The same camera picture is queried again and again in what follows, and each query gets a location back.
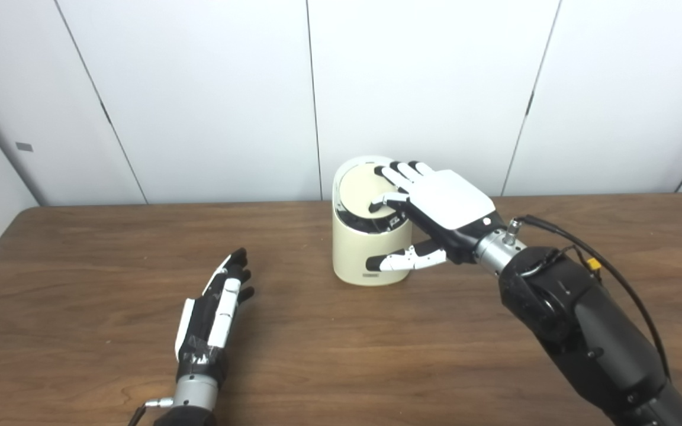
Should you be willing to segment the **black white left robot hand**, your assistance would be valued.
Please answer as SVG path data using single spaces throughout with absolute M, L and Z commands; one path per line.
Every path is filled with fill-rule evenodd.
M 251 277 L 247 264 L 246 248 L 236 249 L 212 273 L 201 295 L 184 302 L 174 344 L 176 379 L 201 375 L 214 379 L 217 386 L 224 384 L 231 327 L 239 307 L 255 294 L 245 286 Z

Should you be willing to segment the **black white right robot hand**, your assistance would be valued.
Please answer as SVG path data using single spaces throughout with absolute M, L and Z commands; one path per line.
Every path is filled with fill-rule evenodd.
M 453 170 L 394 161 L 376 165 L 374 173 L 396 190 L 373 198 L 369 211 L 392 208 L 429 239 L 368 258 L 365 266 L 371 272 L 425 269 L 446 261 L 477 264 L 479 244 L 506 229 L 493 200 Z

